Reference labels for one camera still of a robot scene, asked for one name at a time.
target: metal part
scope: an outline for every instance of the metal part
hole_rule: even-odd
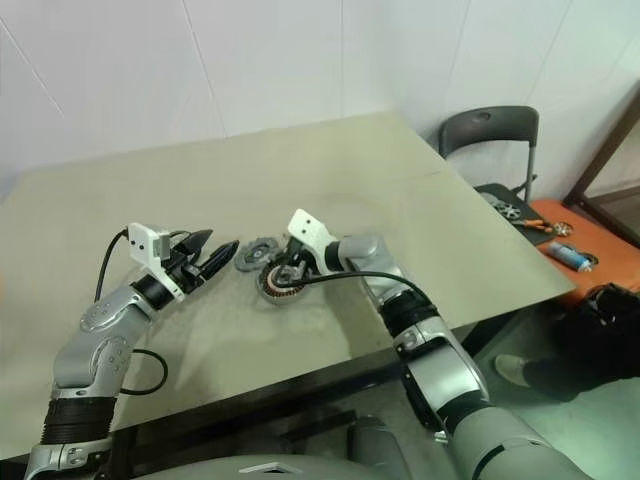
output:
[[[524,187],[524,203],[529,203],[531,200],[531,184],[535,180],[535,175],[533,174],[533,165],[535,163],[536,158],[536,147],[534,145],[529,144],[529,159],[527,161],[527,180],[525,182]]]
[[[347,433],[349,460],[368,465],[393,480],[411,480],[411,473],[393,432],[376,417],[358,418]]]
[[[345,270],[368,270],[404,277],[402,269],[389,253],[380,235],[345,237],[340,241],[338,257]],[[403,283],[388,278],[364,277],[363,281],[369,296],[378,305],[409,288]]]
[[[469,415],[458,425],[451,444],[463,478],[589,478],[536,431],[502,408],[485,408]],[[534,471],[527,465],[535,465]]]
[[[139,477],[146,480],[241,480],[243,478],[285,478],[300,480],[360,479],[389,480],[382,472],[339,458],[313,457],[308,455],[242,455],[217,458],[204,462],[182,465],[151,475]]]
[[[304,285],[299,287],[278,287],[276,283],[289,283],[300,280],[305,273],[305,262],[297,267],[272,263],[264,267],[260,275],[256,277],[258,292],[269,303],[274,305],[286,305],[300,299],[306,290]]]
[[[521,215],[520,209],[514,207],[510,203],[501,202],[497,205],[494,205],[494,208],[507,220],[517,220]]]
[[[394,339],[393,346],[396,350],[401,348],[405,352],[410,353],[438,339],[445,340],[450,348],[452,348],[458,357],[460,357],[460,360],[464,363],[464,368],[469,370],[473,377],[472,383],[474,383],[472,390],[480,390],[482,392],[482,396],[488,399],[489,390],[487,389],[485,379],[480,372],[480,369],[462,345],[460,345],[460,342],[458,342],[453,333],[451,333],[451,330],[449,330],[444,324],[442,318],[436,316],[429,317],[407,328]],[[435,389],[435,379],[433,379],[433,383],[433,388]]]
[[[108,328],[128,305],[138,307],[151,319],[156,318],[157,312],[151,308],[151,305],[127,285],[114,290],[109,296],[91,305],[80,319],[80,329],[92,332]]]
[[[553,230],[558,237],[568,237],[573,233],[573,226],[567,222],[557,222],[553,224]]]
[[[446,431],[440,430],[439,432],[435,432],[433,434],[433,440],[436,443],[443,443],[447,445],[449,443],[449,435],[447,435]]]
[[[131,350],[154,318],[155,311],[130,286],[90,307],[56,356],[52,398],[118,395]]]
[[[465,393],[483,388],[475,372],[450,345],[442,345],[411,360],[408,367],[425,402],[434,412]]]
[[[233,264],[240,272],[259,270],[272,261],[279,250],[280,246],[275,238],[257,238],[240,248],[233,260]]]
[[[99,456],[110,448],[111,438],[64,445],[36,445],[29,455],[25,480],[31,480],[44,471],[80,468],[86,465],[90,456],[100,460]]]

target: beige table top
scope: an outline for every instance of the beige table top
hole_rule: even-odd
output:
[[[377,114],[67,164],[26,175],[0,206],[0,457],[40,436],[53,358],[90,305],[108,241],[129,222],[213,228],[210,248],[282,236],[296,208],[336,235],[379,232],[454,328],[573,288],[400,119]],[[126,248],[105,291],[139,276]],[[390,344],[356,281],[265,303],[226,269],[140,344],[167,385],[121,397],[114,426],[227,398]],[[127,385],[154,383],[132,362]]]

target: pliers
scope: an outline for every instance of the pliers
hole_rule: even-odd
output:
[[[554,231],[553,225],[544,220],[512,220],[512,225],[520,225],[524,228],[535,228],[536,230],[542,230],[545,233],[552,233]]]

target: gear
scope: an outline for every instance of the gear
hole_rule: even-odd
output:
[[[567,222],[558,222],[553,224],[553,230],[559,237],[568,237],[573,233],[573,227]]]
[[[280,250],[278,241],[273,237],[257,238],[244,245],[234,258],[234,265],[241,272],[259,270],[273,260]]]
[[[494,205],[494,208],[507,220],[517,220],[520,218],[520,209],[514,207],[510,203],[504,203]]]

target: black arm joint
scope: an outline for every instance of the black arm joint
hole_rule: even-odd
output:
[[[100,440],[109,435],[114,397],[58,398],[49,402],[43,445]]]
[[[493,405],[484,398],[482,392],[474,390],[449,400],[440,410],[438,415],[443,419],[447,431],[453,435],[462,420],[472,413]]]
[[[154,310],[162,310],[173,300],[173,295],[156,280],[152,275],[145,275],[131,287],[153,307]]]
[[[430,317],[438,316],[438,309],[413,290],[405,290],[380,307],[380,315],[392,337]]]
[[[340,263],[340,257],[338,256],[339,248],[340,242],[331,242],[324,251],[324,263],[327,264],[327,268],[332,272],[344,271],[342,263]]]

